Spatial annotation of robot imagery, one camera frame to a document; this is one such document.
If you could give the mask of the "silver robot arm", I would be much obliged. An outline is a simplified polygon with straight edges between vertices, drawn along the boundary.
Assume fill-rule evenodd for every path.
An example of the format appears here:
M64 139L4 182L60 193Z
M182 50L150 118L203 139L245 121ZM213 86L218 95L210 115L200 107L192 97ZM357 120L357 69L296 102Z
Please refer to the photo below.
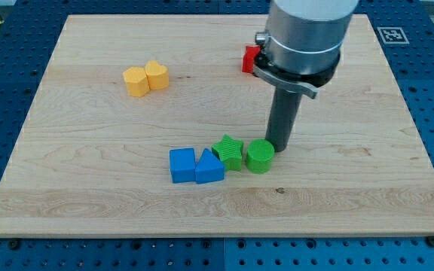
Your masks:
M273 0L253 72L277 89L315 98L341 57L357 0Z

